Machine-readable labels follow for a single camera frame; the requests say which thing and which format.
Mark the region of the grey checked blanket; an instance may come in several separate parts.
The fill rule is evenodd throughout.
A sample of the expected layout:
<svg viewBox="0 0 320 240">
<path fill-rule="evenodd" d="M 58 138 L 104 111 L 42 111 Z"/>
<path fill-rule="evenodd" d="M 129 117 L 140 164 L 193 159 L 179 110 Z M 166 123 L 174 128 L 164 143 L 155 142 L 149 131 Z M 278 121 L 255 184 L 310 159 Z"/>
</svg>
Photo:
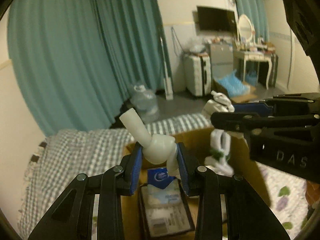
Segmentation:
<svg viewBox="0 0 320 240">
<path fill-rule="evenodd" d="M 83 132 L 64 129 L 38 146 L 24 175 L 25 191 L 18 231 L 27 239 L 49 207 L 80 173 L 104 173 L 120 164 L 124 148 L 134 141 L 124 128 Z"/>
</svg>

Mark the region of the white wardrobe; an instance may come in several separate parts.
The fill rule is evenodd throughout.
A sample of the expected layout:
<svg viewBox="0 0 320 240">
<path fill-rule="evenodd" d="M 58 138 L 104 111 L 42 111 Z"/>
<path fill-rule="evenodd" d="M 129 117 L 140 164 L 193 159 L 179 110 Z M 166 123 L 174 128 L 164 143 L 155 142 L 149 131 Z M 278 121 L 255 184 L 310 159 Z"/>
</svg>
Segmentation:
<svg viewBox="0 0 320 240">
<path fill-rule="evenodd" d="M 290 29 L 283 0 L 264 0 L 269 41 L 278 55 L 276 87 L 285 93 L 319 92 L 319 81 L 310 57 Z"/>
</svg>

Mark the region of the black flat box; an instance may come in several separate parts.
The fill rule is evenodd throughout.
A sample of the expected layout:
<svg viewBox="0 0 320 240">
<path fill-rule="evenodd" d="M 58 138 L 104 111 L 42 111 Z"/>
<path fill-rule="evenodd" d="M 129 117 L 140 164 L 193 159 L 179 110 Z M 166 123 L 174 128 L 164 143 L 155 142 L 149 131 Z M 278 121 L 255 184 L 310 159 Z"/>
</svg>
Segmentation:
<svg viewBox="0 0 320 240">
<path fill-rule="evenodd" d="M 151 184 L 140 187 L 140 213 L 148 239 L 173 237 L 195 230 L 180 182 L 174 179 L 166 188 Z"/>
</svg>

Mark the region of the blue tissue pack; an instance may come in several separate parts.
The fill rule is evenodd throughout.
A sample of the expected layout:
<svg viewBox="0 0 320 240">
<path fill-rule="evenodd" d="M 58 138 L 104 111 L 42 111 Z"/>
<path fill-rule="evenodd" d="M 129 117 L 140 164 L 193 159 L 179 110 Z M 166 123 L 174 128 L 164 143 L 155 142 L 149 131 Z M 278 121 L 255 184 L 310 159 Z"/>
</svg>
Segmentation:
<svg viewBox="0 0 320 240">
<path fill-rule="evenodd" d="M 159 189 L 165 189 L 176 179 L 168 174 L 166 167 L 153 168 L 147 170 L 147 183 Z"/>
</svg>

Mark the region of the white suitcase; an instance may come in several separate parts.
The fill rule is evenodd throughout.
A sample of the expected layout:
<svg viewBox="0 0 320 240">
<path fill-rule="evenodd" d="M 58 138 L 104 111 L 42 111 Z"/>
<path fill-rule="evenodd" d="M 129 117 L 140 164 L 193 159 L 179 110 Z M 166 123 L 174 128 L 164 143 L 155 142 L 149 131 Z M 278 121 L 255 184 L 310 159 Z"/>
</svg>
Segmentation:
<svg viewBox="0 0 320 240">
<path fill-rule="evenodd" d="M 208 55 L 188 55 L 184 58 L 186 88 L 193 96 L 203 97 L 211 93 L 212 76 Z"/>
</svg>

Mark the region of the grey mini fridge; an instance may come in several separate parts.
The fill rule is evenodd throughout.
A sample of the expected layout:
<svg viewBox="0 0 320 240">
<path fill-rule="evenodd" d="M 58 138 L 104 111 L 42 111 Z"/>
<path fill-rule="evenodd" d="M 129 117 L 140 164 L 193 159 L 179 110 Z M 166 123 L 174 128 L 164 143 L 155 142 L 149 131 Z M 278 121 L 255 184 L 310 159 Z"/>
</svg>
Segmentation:
<svg viewBox="0 0 320 240">
<path fill-rule="evenodd" d="M 233 47 L 230 44 L 207 44 L 210 57 L 211 74 L 215 79 L 221 79 L 233 72 Z"/>
</svg>

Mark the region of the black wall television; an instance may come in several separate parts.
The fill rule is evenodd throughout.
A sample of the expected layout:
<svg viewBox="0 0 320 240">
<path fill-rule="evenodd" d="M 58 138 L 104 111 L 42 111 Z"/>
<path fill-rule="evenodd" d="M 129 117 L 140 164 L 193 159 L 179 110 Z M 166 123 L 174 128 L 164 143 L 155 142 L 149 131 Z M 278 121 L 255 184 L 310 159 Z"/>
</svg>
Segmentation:
<svg viewBox="0 0 320 240">
<path fill-rule="evenodd" d="M 197 18 L 201 31 L 237 32 L 234 11 L 197 6 Z"/>
</svg>

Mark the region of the floor box with blue bags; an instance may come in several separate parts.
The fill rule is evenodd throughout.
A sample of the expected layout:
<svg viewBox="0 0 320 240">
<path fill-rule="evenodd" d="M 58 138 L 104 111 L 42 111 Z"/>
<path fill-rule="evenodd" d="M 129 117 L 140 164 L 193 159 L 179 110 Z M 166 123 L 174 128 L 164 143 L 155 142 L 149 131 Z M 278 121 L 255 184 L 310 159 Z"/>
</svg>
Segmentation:
<svg viewBox="0 0 320 240">
<path fill-rule="evenodd" d="M 212 90 L 225 94 L 233 103 L 246 103 L 258 98 L 256 88 L 236 77 L 236 71 L 222 78 L 212 79 Z"/>
</svg>

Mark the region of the narrow teal curtain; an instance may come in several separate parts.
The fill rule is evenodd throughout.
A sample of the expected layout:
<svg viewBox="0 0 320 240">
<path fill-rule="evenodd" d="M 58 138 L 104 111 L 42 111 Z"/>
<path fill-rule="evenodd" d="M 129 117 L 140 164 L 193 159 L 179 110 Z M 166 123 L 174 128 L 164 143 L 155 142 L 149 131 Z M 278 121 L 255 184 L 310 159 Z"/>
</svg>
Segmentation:
<svg viewBox="0 0 320 240">
<path fill-rule="evenodd" d="M 267 14 L 263 0 L 235 0 L 238 15 L 245 14 L 255 28 L 256 38 L 262 36 L 264 41 L 269 40 Z"/>
</svg>

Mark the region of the white green plush toy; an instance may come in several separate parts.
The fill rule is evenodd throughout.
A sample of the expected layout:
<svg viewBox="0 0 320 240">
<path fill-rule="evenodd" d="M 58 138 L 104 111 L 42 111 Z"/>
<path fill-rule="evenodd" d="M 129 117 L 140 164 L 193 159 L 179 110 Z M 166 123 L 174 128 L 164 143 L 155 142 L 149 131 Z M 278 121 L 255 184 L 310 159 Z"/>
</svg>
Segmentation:
<svg viewBox="0 0 320 240">
<path fill-rule="evenodd" d="M 234 112 L 231 100 L 223 93 L 211 91 L 212 99 L 205 104 L 202 115 L 210 120 L 216 112 Z M 209 156 L 205 157 L 204 165 L 218 175 L 231 177 L 233 168 L 228 164 L 230 159 L 231 136 L 223 129 L 214 128 L 210 134 Z"/>
</svg>

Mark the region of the white dressing table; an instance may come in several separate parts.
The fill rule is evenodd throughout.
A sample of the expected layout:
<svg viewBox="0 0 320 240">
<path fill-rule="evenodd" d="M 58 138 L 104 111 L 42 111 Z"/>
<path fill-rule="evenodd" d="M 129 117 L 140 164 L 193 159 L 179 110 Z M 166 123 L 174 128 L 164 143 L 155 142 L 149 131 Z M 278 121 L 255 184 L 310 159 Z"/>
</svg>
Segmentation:
<svg viewBox="0 0 320 240">
<path fill-rule="evenodd" d="M 268 71 L 266 76 L 266 89 L 269 89 L 269 80 L 271 77 L 271 70 L 272 70 L 272 56 L 275 54 L 272 53 L 262 53 L 258 51 L 246 51 L 246 50 L 233 50 L 233 56 L 238 61 L 243 62 L 243 68 L 242 68 L 242 75 L 241 75 L 241 81 L 245 82 L 246 78 L 246 64 L 247 62 L 257 62 L 258 63 L 258 70 L 257 70 L 257 76 L 259 76 L 259 69 L 260 69 L 260 63 L 261 62 L 267 62 L 268 63 Z"/>
</svg>

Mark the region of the white floral quilt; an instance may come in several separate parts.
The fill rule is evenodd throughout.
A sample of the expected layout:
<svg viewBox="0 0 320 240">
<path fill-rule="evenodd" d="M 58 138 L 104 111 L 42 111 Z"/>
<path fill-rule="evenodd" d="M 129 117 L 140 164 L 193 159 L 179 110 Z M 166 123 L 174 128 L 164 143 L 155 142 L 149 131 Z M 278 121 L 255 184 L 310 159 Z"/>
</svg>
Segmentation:
<svg viewBox="0 0 320 240">
<path fill-rule="evenodd" d="M 89 175 L 98 175 L 105 172 L 118 163 L 105 163 L 104 165 L 90 164 Z M 276 215 L 282 226 L 287 231 L 290 239 L 294 239 L 304 227 L 307 220 L 308 202 L 305 197 L 306 180 L 297 176 L 276 170 L 275 168 L 256 163 L 250 159 L 229 160 L 228 165 L 235 173 L 242 174 L 248 182 L 252 182 L 253 188 L 262 198 L 266 195 L 265 202 L 269 203 L 272 212 Z M 134 197 L 123 197 L 123 212 L 128 213 L 137 210 L 138 202 Z M 97 218 L 98 218 L 99 197 L 95 197 L 92 225 L 92 239 L 97 239 Z M 197 198 L 188 198 L 189 208 L 193 221 L 196 222 Z"/>
</svg>

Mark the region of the large teal curtain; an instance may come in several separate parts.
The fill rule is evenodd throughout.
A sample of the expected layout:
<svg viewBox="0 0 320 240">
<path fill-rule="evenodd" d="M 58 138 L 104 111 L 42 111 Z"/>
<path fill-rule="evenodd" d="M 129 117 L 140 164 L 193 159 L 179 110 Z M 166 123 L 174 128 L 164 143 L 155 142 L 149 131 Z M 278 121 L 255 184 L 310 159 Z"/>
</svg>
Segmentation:
<svg viewBox="0 0 320 240">
<path fill-rule="evenodd" d="M 13 0 L 8 51 L 41 131 L 109 128 L 142 82 L 171 74 L 157 0 Z"/>
</svg>

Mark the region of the clear water jug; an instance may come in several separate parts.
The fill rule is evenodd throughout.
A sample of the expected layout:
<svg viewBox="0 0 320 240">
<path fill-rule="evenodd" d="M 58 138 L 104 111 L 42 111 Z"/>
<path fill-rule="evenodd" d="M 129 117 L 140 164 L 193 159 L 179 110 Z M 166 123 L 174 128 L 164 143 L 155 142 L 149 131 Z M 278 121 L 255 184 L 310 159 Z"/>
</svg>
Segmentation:
<svg viewBox="0 0 320 240">
<path fill-rule="evenodd" d="M 145 124 L 159 119 L 157 96 L 141 81 L 132 85 L 130 102 Z"/>
</svg>

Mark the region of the white oval vanity mirror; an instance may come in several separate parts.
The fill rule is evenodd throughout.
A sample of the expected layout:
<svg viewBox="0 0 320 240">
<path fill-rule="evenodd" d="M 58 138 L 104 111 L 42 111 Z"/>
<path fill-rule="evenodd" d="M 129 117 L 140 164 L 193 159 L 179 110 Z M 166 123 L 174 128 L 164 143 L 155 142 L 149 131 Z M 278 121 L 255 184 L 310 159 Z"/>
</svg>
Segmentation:
<svg viewBox="0 0 320 240">
<path fill-rule="evenodd" d="M 242 14 L 239 16 L 237 27 L 240 42 L 254 43 L 255 29 L 247 15 Z"/>
</svg>

